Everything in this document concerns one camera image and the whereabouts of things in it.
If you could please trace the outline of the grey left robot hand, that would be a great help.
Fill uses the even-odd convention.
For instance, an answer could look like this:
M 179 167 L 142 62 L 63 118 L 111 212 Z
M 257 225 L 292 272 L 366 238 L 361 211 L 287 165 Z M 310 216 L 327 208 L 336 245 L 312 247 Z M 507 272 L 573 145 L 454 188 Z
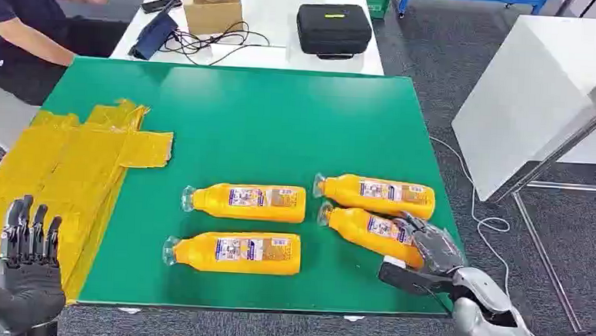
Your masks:
M 65 307 L 58 260 L 62 219 L 48 227 L 48 207 L 31 207 L 32 195 L 16 198 L 0 234 L 0 327 L 8 336 L 58 336 L 57 317 Z

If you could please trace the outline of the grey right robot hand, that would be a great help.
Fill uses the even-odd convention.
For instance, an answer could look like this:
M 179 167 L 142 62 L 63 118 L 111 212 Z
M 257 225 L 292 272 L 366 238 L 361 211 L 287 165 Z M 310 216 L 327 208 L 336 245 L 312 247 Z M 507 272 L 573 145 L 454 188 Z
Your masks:
M 430 224 L 403 211 L 392 218 L 393 222 L 407 235 L 422 256 L 421 271 L 448 276 L 455 269 L 468 265 L 467 258 L 455 244 L 448 230 Z

